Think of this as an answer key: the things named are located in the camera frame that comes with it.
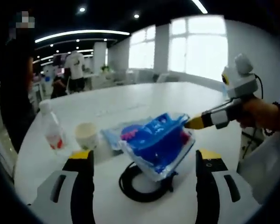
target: black cord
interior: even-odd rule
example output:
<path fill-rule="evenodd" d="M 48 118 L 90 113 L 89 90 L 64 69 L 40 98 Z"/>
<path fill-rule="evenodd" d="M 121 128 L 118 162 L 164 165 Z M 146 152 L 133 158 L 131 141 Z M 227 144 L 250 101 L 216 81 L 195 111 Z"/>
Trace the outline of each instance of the black cord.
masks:
<path fill-rule="evenodd" d="M 134 162 L 128 165 L 119 178 L 119 187 L 127 197 L 137 202 L 153 202 L 161 198 L 167 191 L 173 192 L 172 180 L 177 174 L 176 172 L 162 180 L 160 182 L 161 186 L 153 192 L 141 193 L 136 191 L 132 182 L 134 177 L 141 174 L 142 171 L 138 166 L 132 166 L 133 164 Z"/>
<path fill-rule="evenodd" d="M 260 82 L 260 86 L 261 86 L 261 99 L 263 99 L 263 84 L 262 84 L 261 78 L 260 78 L 258 75 L 256 75 L 256 74 L 254 74 L 254 75 L 255 75 L 256 79 L 258 79 L 259 82 Z M 242 159 L 246 156 L 249 147 L 251 146 L 252 142 L 254 141 L 256 131 L 257 131 L 257 127 L 254 128 L 254 132 L 253 132 L 253 134 L 252 134 L 251 140 L 250 140 L 250 142 L 248 143 L 248 145 L 247 145 L 247 147 L 246 147 L 246 149 L 245 149 L 245 152 L 244 152 L 244 154 L 243 154 Z"/>

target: water bottle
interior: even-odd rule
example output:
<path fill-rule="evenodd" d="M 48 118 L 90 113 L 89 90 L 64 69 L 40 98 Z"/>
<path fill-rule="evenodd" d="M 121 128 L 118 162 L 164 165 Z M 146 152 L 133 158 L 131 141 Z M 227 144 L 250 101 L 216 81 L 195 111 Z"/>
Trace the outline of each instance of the water bottle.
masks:
<path fill-rule="evenodd" d="M 57 116 L 52 111 L 51 101 L 46 99 L 39 104 L 42 114 L 42 128 L 46 140 L 54 150 L 65 147 L 65 134 Z"/>

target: paper cup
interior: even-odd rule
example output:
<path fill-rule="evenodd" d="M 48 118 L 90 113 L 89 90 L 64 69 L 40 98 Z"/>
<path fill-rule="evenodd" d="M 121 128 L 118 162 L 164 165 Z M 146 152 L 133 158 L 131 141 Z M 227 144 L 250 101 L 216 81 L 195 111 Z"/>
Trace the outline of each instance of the paper cup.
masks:
<path fill-rule="evenodd" d="M 97 130 L 93 123 L 82 123 L 75 130 L 76 141 L 84 150 L 93 150 L 98 144 Z"/>

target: desk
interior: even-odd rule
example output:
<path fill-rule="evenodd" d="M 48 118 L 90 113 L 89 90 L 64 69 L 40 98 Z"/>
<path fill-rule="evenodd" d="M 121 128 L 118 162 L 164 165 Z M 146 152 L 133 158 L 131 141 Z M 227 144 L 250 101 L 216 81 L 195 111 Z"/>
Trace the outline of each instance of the desk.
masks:
<path fill-rule="evenodd" d="M 74 130 L 79 123 L 93 122 L 100 130 L 115 126 L 119 122 L 138 120 L 148 116 L 155 117 L 164 112 L 184 112 L 193 116 L 222 103 L 222 101 L 223 95 L 221 92 L 203 86 L 191 83 L 160 83 L 127 85 L 77 93 L 53 99 L 52 108 L 60 118 L 70 147 L 78 150 L 79 146 L 75 141 Z M 50 150 L 41 131 L 40 122 L 41 115 L 38 113 L 23 141 L 15 168 L 15 190 L 24 203 L 32 203 L 36 198 L 38 186 L 53 171 L 62 169 L 67 160 L 66 157 L 55 155 Z M 180 206 L 183 206 L 183 210 L 188 211 L 184 213 L 185 217 L 192 212 L 193 214 L 196 213 L 196 201 L 186 206 L 191 198 L 196 198 L 196 177 L 193 169 L 195 163 L 189 162 L 188 159 L 192 160 L 195 150 L 204 147 L 220 153 L 226 166 L 229 169 L 236 169 L 241 129 L 237 122 L 231 122 L 224 129 L 205 128 L 195 131 L 195 135 L 196 144 L 190 153 L 192 156 L 189 155 L 184 161 L 186 166 L 190 165 L 191 167 L 183 169 L 183 173 L 181 172 L 181 175 L 176 177 L 179 181 L 175 184 L 179 184 L 179 187 L 173 194 L 168 194 L 160 201 L 146 206 L 130 201 L 120 192 L 117 186 L 119 174 L 122 173 L 130 160 L 126 155 L 114 157 L 106 141 L 99 135 L 99 146 L 94 151 L 96 164 L 94 169 L 94 184 L 96 186 L 94 215 L 97 223 L 112 223 L 108 222 L 109 218 L 112 220 L 112 216 L 106 216 L 108 211 L 104 209 L 107 203 L 109 203 L 109 206 L 106 209 L 116 208 L 118 207 L 117 204 L 124 204 L 125 208 L 130 206 L 127 211 L 122 208 L 121 213 L 117 216 L 123 215 L 123 212 L 129 213 L 137 219 L 133 223 L 154 223 L 148 221 L 151 216 L 154 216 L 154 220 L 158 218 L 166 220 L 168 218 L 169 221 L 172 221 L 174 217 L 169 218 L 169 214 L 166 215 L 162 208 L 171 207 L 176 214 L 180 207 L 165 203 L 168 197 L 171 197 L 170 200 L 175 205 L 179 203 Z M 111 186 L 114 187 L 112 191 L 104 192 L 104 190 L 111 190 Z M 103 200 L 104 197 L 106 199 L 106 197 L 111 196 L 111 192 L 118 195 L 112 197 L 110 202 Z M 137 208 L 140 209 L 138 215 L 137 211 L 131 212 L 132 209 Z M 184 223 L 179 217 L 176 217 L 175 220 L 177 223 Z M 130 223 L 131 220 L 126 216 L 121 216 L 121 221 L 121 223 Z"/>

